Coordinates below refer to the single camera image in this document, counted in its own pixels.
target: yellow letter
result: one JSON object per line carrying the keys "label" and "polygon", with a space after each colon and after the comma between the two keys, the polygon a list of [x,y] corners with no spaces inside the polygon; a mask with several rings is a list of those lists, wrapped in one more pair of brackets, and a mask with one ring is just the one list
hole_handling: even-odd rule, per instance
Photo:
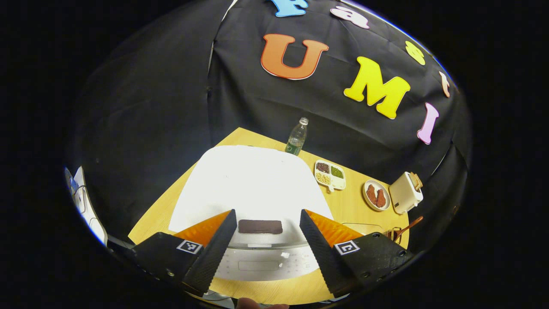
{"label": "yellow letter", "polygon": [[374,105],[385,97],[376,106],[376,110],[389,119],[395,119],[396,109],[399,107],[404,94],[410,90],[410,85],[398,76],[383,83],[379,64],[366,57],[358,57],[356,60],[360,63],[360,70],[358,71],[358,75],[356,75],[355,82],[352,83],[350,88],[345,89],[343,94],[355,101],[362,102],[364,100],[362,93],[366,85],[368,85],[366,92],[366,103],[368,103],[368,106]]}
{"label": "yellow letter", "polygon": [[414,44],[406,41],[406,51],[412,58],[414,58],[419,64],[425,65],[425,59],[423,58],[423,53],[419,48],[417,48]]}

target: green beans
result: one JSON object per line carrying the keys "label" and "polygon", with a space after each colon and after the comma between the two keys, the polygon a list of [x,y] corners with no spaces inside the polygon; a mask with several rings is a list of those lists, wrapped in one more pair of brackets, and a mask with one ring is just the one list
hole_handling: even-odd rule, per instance
{"label": "green beans", "polygon": [[335,167],[332,167],[332,175],[334,175],[336,177],[339,177],[339,178],[343,178],[343,173]]}

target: meat slice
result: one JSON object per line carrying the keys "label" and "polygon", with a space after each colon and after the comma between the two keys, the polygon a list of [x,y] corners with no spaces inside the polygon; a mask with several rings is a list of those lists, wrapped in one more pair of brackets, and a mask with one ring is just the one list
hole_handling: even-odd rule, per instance
{"label": "meat slice", "polygon": [[372,204],[376,204],[377,198],[376,198],[376,190],[374,189],[374,186],[369,185],[368,190],[366,190],[366,195],[368,196],[368,199],[372,202]]}
{"label": "meat slice", "polygon": [[386,203],[386,200],[385,200],[385,195],[383,195],[383,190],[379,189],[376,206],[379,208],[383,208],[385,206],[385,203]]}

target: toaster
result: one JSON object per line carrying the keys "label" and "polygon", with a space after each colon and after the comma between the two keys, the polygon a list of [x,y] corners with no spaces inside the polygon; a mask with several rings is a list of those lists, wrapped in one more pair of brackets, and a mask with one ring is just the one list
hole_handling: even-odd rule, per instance
{"label": "toaster", "polygon": [[404,172],[392,185],[389,186],[389,194],[395,207],[395,212],[403,214],[416,207],[423,200],[421,189],[414,189],[410,173]]}

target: plastic water bottle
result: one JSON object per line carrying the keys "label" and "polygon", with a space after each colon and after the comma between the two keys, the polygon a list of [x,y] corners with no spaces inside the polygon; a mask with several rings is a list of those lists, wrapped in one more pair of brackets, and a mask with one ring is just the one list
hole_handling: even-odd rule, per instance
{"label": "plastic water bottle", "polygon": [[307,138],[308,124],[309,124],[309,120],[305,117],[301,117],[301,119],[299,120],[299,123],[294,127],[294,129],[292,130],[292,133],[290,133],[290,138],[288,139],[288,143],[286,144],[286,149],[285,149],[286,152],[296,156],[299,155],[299,152],[303,147],[303,143]]}

